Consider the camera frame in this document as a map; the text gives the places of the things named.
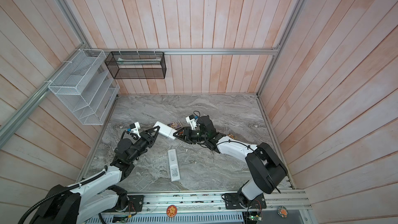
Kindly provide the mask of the white remote control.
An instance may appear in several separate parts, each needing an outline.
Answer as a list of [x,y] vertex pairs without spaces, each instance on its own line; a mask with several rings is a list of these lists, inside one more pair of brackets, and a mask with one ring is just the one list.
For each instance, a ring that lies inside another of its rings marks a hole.
[[175,129],[169,127],[168,125],[163,124],[159,121],[157,121],[153,127],[154,128],[159,127],[159,134],[161,134],[162,136],[169,138],[171,140],[176,140],[174,133],[176,133],[177,130],[175,130]]

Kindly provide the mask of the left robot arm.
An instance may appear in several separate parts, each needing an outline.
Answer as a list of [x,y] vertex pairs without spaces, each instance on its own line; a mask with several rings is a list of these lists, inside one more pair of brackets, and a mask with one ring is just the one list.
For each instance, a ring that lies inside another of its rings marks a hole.
[[82,224],[108,209],[127,209],[127,191],[117,184],[131,174],[134,162],[153,146],[159,130],[160,127],[155,126],[141,132],[136,135],[136,142],[121,138],[110,165],[78,183],[53,187],[44,199],[23,214],[19,223],[33,214],[32,224]]

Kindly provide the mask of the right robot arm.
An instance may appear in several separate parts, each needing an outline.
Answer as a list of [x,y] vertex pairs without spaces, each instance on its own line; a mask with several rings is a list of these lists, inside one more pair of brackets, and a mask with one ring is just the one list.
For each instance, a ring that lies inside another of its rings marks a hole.
[[187,123],[190,125],[176,130],[173,137],[232,156],[248,166],[251,179],[237,193],[226,194],[226,202],[235,201],[245,206],[262,194],[271,194],[288,175],[286,166],[269,144],[246,144],[220,133],[208,115],[191,115],[187,117]]

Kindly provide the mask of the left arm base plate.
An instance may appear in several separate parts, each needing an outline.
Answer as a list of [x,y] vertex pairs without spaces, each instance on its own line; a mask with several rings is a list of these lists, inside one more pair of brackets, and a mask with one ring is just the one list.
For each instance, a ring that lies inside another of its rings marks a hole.
[[141,212],[144,204],[144,195],[127,195],[122,200],[118,200],[113,208],[109,208],[104,213],[110,212]]

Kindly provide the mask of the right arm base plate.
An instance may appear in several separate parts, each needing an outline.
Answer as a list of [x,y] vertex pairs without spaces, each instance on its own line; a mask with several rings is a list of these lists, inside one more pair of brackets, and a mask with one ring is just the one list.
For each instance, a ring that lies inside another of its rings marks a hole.
[[221,195],[222,200],[225,202],[226,209],[266,209],[266,202],[263,195],[260,194],[253,200],[248,200],[241,193],[225,193]]

